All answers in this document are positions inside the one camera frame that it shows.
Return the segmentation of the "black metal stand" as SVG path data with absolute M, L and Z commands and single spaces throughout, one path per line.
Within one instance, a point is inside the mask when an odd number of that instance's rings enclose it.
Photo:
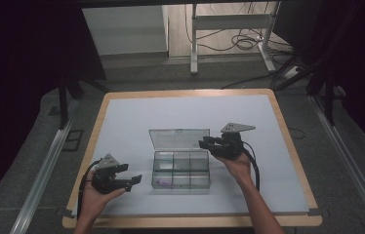
M 102 91 L 104 94 L 110 92 L 110 89 L 99 82 L 86 78 L 84 76 L 67 76 L 62 75 L 59 79 L 58 90 L 59 90 L 59 102 L 60 102 L 60 111 L 61 111 L 61 123 L 60 129 L 63 130 L 67 126 L 67 122 L 69 120 L 68 114 L 68 106 L 67 106 L 67 96 L 66 93 L 69 93 L 71 97 L 75 100 L 78 100 L 83 97 L 84 91 L 80 86 L 80 81 L 83 81 L 97 90 Z
M 296 75 L 292 76 L 287 81 L 279 85 L 275 84 L 276 80 L 284 73 L 286 67 L 291 65 L 296 59 L 297 59 L 296 56 L 292 56 L 278 69 L 275 78 L 273 79 L 271 89 L 273 89 L 274 91 L 280 91 L 286 89 L 292 84 L 312 74 L 313 77 L 309 80 L 305 90 L 310 96 L 313 96 L 317 95 L 322 87 L 325 87 L 324 116 L 326 117 L 327 121 L 332 126 L 334 126 L 335 125 L 333 118 L 334 80 L 332 76 L 332 70 L 330 68 L 330 59 L 328 57 L 321 58 L 314 64 L 299 71 Z

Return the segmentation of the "aluminium floor rail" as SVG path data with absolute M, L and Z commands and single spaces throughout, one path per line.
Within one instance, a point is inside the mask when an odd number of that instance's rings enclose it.
M 330 123 L 324 114 L 325 107 L 322 105 L 321 100 L 314 96 L 309 96 L 308 99 L 313 104 L 322 126 L 324 127 L 329 139 L 332 141 L 349 176 L 353 181 L 353 184 L 365 203 L 365 176 L 362 174 L 360 168 L 356 164 L 338 129 Z
M 39 205 L 39 202 L 43 196 L 45 188 L 49 182 L 52 171 L 59 159 L 62 146 L 67 138 L 67 135 L 71 129 L 76 112 L 79 108 L 80 100 L 73 100 L 68 107 L 69 117 L 65 126 L 58 130 L 53 142 L 46 154 L 46 157 L 41 165 L 40 170 L 29 190 L 29 193 L 24 200 L 24 203 L 20 209 L 18 217 L 16 218 L 14 225 L 10 231 L 10 234 L 25 234 L 31 220 L 35 214 L 35 211 Z

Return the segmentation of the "white board panel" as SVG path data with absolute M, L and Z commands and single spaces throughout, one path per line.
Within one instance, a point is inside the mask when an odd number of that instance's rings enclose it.
M 164 6 L 88 8 L 82 12 L 100 56 L 168 51 Z

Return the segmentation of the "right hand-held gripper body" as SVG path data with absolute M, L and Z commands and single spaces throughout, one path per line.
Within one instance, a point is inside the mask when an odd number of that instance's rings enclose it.
M 216 137 L 217 142 L 212 143 L 217 146 L 215 150 L 210 151 L 213 155 L 217 154 L 228 160 L 237 159 L 242 153 L 245 153 L 251 161 L 256 160 L 255 153 L 250 153 L 245 147 L 245 141 L 242 140 L 240 133 L 254 130 L 255 126 L 227 123 L 222 129 L 222 135 Z

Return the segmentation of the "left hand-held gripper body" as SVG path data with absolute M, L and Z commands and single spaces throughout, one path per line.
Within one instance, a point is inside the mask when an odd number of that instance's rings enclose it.
M 116 179 L 116 167 L 120 164 L 112 155 L 106 154 L 97 163 L 92 186 L 101 194 L 108 194 L 114 190 L 120 189 L 119 180 Z

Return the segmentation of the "person's right hand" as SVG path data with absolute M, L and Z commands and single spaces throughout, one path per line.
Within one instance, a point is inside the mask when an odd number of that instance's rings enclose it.
M 253 184 L 251 177 L 251 162 L 244 153 L 235 160 L 228 160 L 223 157 L 218 157 L 218 160 L 226 166 L 229 173 L 235 178 L 240 186 Z

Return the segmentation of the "wooden table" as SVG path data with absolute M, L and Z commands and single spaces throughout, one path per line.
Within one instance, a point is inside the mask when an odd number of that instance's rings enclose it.
M 123 98 L 190 98 L 190 97 L 226 97 L 226 96 L 255 96 L 267 95 L 273 107 L 281 133 L 285 139 L 292 163 L 296 170 L 299 182 L 304 191 L 308 204 L 308 211 L 301 214 L 275 214 L 277 220 L 283 226 L 318 226 L 323 218 L 310 186 L 306 179 L 303 166 L 290 137 L 280 107 L 273 91 L 269 89 L 246 90 L 186 90 L 186 91 L 153 91 L 153 92 L 125 92 L 109 93 L 104 96 L 101 109 L 89 140 L 82 165 L 88 167 L 92 161 L 93 153 L 98 141 L 98 133 L 104 120 L 108 102 L 112 99 Z M 161 189 L 173 192 L 179 189 Z M 156 214 L 156 215 L 102 215 L 97 219 L 96 225 L 104 228 L 201 228 L 201 227 L 246 227 L 251 221 L 248 211 L 244 214 Z

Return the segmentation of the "person's left hand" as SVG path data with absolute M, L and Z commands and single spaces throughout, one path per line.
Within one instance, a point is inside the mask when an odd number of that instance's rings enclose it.
M 101 194 L 92 186 L 92 181 L 86 179 L 78 220 L 93 223 L 111 200 L 123 195 L 125 192 L 124 188 L 120 188 L 108 194 Z

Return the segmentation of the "transparent grey compartment box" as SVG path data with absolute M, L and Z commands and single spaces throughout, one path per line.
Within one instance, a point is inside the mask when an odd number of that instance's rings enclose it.
M 209 129 L 149 130 L 154 148 L 151 185 L 154 189 L 209 189 L 209 154 L 198 141 Z M 156 180 L 171 186 L 159 186 Z

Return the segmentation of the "white metal desk frame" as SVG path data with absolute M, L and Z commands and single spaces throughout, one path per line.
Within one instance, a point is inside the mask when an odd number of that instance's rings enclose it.
M 275 71 L 274 64 L 268 55 L 267 44 L 274 27 L 280 1 L 274 4 L 270 13 L 256 15 L 217 15 L 202 16 L 197 15 L 197 5 L 192 5 L 191 15 L 191 54 L 190 54 L 190 73 L 198 73 L 198 54 L 196 32 L 198 30 L 218 30 L 218 29 L 264 29 L 264 36 L 258 42 L 258 49 L 264 60 L 264 64 L 269 73 Z

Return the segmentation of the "white power strip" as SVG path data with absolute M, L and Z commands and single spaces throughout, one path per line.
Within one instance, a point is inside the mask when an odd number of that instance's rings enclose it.
M 287 71 L 283 77 L 285 79 L 290 79 L 297 75 L 302 69 L 299 66 L 293 66 L 289 71 Z

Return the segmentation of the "white table mat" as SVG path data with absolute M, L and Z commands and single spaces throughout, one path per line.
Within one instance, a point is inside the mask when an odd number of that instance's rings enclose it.
M 95 160 L 111 154 L 129 166 L 122 177 L 142 176 L 131 191 L 106 205 L 105 215 L 244 214 L 241 189 L 225 166 L 210 160 L 211 187 L 173 192 L 151 186 L 154 148 L 150 130 L 208 129 L 213 137 L 227 123 L 252 126 L 241 135 L 252 145 L 260 168 L 260 193 L 276 214 L 308 211 L 304 191 L 267 95 L 112 99 L 98 133 Z

